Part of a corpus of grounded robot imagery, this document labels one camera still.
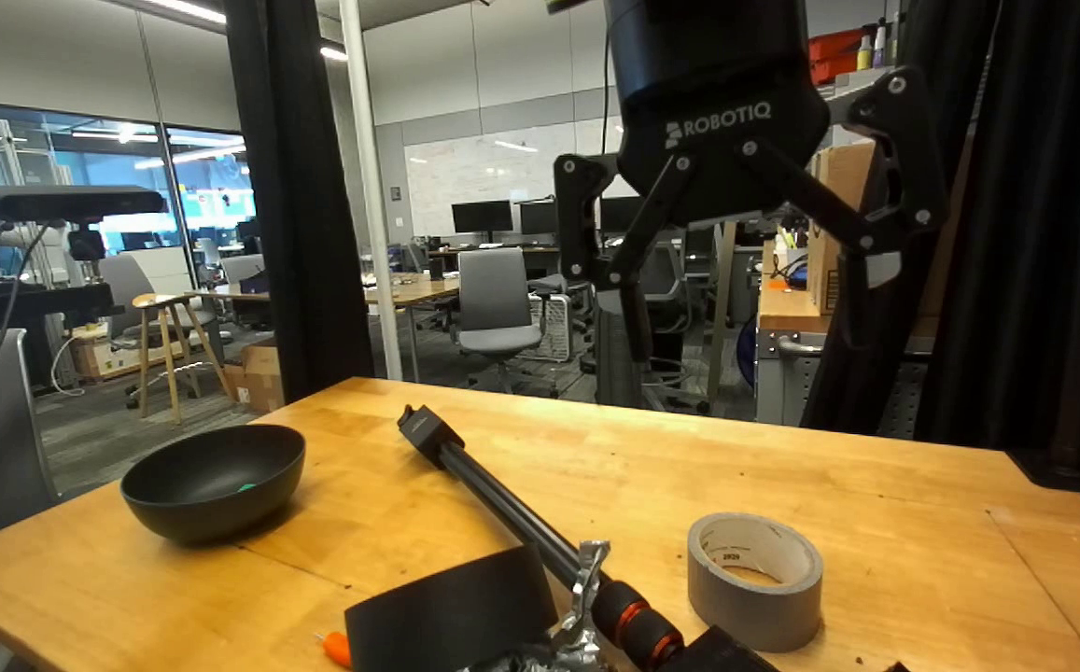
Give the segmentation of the white box fan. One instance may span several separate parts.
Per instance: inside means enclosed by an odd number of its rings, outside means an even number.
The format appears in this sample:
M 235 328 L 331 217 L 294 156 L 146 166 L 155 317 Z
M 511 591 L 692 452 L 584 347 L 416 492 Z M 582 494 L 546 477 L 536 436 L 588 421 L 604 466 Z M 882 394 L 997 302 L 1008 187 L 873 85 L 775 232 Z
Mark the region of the white box fan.
M 570 298 L 565 294 L 528 294 L 532 322 L 543 331 L 536 347 L 524 350 L 527 360 L 566 363 L 573 359 L 573 327 Z

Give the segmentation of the red bin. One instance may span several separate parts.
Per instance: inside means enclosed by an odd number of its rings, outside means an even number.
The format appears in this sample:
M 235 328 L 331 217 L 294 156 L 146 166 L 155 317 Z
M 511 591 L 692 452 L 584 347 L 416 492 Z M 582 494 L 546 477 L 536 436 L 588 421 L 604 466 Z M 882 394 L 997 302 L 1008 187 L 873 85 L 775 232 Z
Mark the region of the red bin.
M 852 73 L 869 63 L 868 35 L 864 27 L 839 33 L 814 35 L 808 39 L 808 59 L 813 85 L 831 84 L 841 73 Z

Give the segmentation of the black bowl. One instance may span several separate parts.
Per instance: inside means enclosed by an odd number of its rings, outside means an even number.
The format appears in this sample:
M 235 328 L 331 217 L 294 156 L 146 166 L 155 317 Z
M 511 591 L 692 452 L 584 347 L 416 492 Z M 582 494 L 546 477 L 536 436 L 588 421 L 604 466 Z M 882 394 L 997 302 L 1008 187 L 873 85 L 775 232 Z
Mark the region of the black bowl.
M 306 439 L 248 424 L 203 431 L 144 456 L 119 481 L 133 515 L 177 545 L 237 539 L 284 510 L 303 475 Z

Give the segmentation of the wooden desk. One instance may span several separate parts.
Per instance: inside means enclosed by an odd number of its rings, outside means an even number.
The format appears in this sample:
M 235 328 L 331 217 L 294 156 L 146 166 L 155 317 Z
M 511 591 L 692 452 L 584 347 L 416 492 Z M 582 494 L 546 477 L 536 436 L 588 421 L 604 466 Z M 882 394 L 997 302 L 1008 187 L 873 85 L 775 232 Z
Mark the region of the wooden desk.
M 390 275 L 390 297 L 393 299 L 395 314 L 402 312 L 406 319 L 406 330 L 409 336 L 409 362 L 411 362 L 413 379 L 423 384 L 417 360 L 417 327 L 416 311 L 438 301 L 449 301 L 461 286 L 459 273 L 442 273 L 441 279 L 433 280 L 428 273 L 392 273 Z

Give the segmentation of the row of monitors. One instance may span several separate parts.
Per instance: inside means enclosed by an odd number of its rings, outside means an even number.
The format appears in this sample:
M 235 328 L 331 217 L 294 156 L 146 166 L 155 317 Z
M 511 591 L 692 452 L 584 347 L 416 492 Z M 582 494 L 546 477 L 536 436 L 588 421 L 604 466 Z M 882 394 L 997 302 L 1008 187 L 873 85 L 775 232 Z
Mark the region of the row of monitors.
M 639 196 L 604 197 L 596 229 L 606 234 L 625 233 L 642 209 Z M 451 204 L 456 233 L 514 232 L 523 236 L 558 233 L 558 212 L 553 199 L 510 203 L 507 200 Z

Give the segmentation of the crumpled aluminium foil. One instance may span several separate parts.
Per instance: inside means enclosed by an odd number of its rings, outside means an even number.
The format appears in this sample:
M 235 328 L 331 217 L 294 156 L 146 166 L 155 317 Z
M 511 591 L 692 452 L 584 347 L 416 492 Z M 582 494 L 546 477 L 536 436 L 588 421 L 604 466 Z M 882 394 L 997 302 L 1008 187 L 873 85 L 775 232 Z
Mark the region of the crumpled aluminium foil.
M 610 541 L 582 542 L 572 587 L 572 608 L 550 637 L 539 645 L 522 645 L 496 660 L 468 668 L 465 672 L 615 672 L 592 617 L 592 607 L 605 578 L 602 566 L 609 553 Z

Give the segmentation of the tall cardboard box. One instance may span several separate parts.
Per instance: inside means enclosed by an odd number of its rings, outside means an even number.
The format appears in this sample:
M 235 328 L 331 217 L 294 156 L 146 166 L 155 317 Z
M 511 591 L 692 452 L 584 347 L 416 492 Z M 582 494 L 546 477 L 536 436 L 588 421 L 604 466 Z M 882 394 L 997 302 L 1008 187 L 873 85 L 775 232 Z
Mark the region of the tall cardboard box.
M 832 315 L 841 292 L 839 251 L 856 242 L 863 225 L 856 216 L 863 205 L 876 145 L 873 142 L 820 150 L 809 173 L 829 194 L 822 197 L 821 217 L 812 217 L 807 244 L 806 290 L 821 315 Z

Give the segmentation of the metal workbench with wood top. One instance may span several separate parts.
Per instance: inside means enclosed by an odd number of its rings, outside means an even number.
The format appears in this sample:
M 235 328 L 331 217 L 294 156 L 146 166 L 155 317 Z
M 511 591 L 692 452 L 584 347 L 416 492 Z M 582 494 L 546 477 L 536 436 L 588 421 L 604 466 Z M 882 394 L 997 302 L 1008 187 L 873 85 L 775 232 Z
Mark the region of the metal workbench with wood top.
M 777 263 L 775 244 L 765 242 L 760 303 L 754 320 L 754 417 L 761 424 L 800 427 L 821 364 L 831 317 L 820 314 L 807 292 L 791 288 L 781 277 L 773 275 Z M 877 430 L 881 436 L 914 438 L 937 325 L 937 317 L 917 320 Z

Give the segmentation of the white pole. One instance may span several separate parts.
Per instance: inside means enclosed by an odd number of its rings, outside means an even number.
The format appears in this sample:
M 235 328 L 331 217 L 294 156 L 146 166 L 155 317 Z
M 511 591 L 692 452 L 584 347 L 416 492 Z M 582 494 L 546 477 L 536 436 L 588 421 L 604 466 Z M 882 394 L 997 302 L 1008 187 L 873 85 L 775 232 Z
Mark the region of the white pole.
M 368 61 L 360 24 L 359 0 L 338 0 L 340 21 L 345 31 L 345 52 L 348 57 L 349 92 L 351 92 L 353 119 L 357 134 L 357 161 L 363 179 L 366 204 L 366 224 L 372 243 L 374 303 L 377 306 L 379 328 L 383 345 L 386 378 L 403 380 L 396 306 L 393 295 L 393 273 L 387 259 L 386 210 L 382 200 L 381 170 L 376 147 L 376 127 L 372 109 L 372 89 Z

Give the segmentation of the wooden stool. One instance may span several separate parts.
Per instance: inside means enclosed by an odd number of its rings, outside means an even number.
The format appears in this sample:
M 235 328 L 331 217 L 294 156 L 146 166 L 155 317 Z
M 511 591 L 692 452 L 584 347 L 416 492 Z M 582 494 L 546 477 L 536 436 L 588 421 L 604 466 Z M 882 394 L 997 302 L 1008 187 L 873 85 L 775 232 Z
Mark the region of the wooden stool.
M 192 298 L 189 294 L 140 294 L 133 298 L 131 307 L 137 310 L 140 315 L 137 404 L 144 417 L 148 416 L 148 388 L 151 387 L 151 375 L 148 374 L 148 369 L 150 369 L 152 357 L 148 353 L 148 350 L 150 350 L 150 323 L 152 320 L 157 322 L 157 333 L 159 333 L 161 341 L 161 374 L 168 390 L 170 421 L 174 425 L 180 425 L 184 420 L 181 400 L 178 397 L 178 377 L 181 374 L 186 375 L 190 387 L 192 387 L 192 391 L 199 391 L 195 371 L 200 369 L 202 363 L 192 361 L 192 345 L 190 345 L 189 337 L 186 335 L 186 324 L 190 324 L 190 327 L 195 333 L 203 348 L 203 353 L 207 357 L 208 366 L 215 372 L 220 386 L 222 386 L 225 395 L 229 397 L 229 399 L 235 397 L 235 392 L 233 392 L 232 386 L 228 382 L 227 373 L 224 369 L 224 358 L 217 352 L 216 347 L 211 341 L 205 323 L 193 309 Z

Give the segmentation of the black stand base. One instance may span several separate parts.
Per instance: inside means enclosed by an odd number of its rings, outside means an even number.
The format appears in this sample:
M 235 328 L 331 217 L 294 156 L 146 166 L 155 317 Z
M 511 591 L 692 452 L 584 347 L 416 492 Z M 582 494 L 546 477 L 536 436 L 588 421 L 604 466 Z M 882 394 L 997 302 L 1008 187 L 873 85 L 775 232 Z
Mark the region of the black stand base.
M 1080 465 L 1059 463 L 1050 452 L 1005 451 L 1020 471 L 1036 486 L 1044 489 L 1080 493 Z

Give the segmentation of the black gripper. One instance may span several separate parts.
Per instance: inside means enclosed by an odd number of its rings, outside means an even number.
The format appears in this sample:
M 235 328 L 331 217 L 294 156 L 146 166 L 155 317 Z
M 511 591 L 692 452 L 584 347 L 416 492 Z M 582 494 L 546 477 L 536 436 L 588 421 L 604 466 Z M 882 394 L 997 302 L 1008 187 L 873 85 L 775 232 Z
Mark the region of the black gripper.
M 821 217 L 829 194 L 808 162 L 838 120 L 876 142 L 897 184 L 839 251 L 843 292 L 868 292 L 868 257 L 897 254 L 948 217 L 924 77 L 897 67 L 827 100 L 808 59 L 805 0 L 605 0 L 624 139 L 618 174 L 642 206 L 610 256 L 596 243 L 595 203 L 617 176 L 612 156 L 554 164 L 561 271 L 590 282 L 625 324 L 637 363 L 652 357 L 642 268 L 664 226 L 777 209 Z

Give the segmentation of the whiteboard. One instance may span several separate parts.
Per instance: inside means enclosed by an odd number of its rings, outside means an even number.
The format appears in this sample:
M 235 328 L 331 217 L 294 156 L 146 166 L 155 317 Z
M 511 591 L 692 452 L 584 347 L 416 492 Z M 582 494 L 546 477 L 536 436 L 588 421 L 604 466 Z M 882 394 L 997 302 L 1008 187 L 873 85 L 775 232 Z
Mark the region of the whiteboard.
M 616 152 L 622 136 L 613 116 L 404 146 L 414 234 L 455 236 L 454 204 L 544 200 L 557 157 Z

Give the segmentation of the grey office chair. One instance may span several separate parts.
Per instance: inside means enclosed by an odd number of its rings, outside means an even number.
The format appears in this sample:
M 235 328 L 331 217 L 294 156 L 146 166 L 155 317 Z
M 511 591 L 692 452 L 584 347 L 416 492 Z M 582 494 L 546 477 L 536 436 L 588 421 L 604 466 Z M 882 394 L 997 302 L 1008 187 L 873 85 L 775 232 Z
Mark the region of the grey office chair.
M 511 360 L 542 342 L 544 325 L 531 314 L 526 260 L 518 247 L 465 250 L 457 254 L 461 315 L 454 342 L 472 357 L 492 362 L 502 392 L 513 393 L 530 371 Z

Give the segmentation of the grey seal tape roll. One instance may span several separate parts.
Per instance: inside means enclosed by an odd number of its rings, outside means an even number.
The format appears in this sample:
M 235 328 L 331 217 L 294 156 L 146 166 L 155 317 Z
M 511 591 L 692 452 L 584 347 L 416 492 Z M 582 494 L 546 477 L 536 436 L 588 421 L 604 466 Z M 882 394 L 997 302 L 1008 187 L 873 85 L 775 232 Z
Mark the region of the grey seal tape roll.
M 765 653 L 800 650 L 822 621 L 824 561 L 773 519 L 714 513 L 686 536 L 686 593 L 703 622 Z

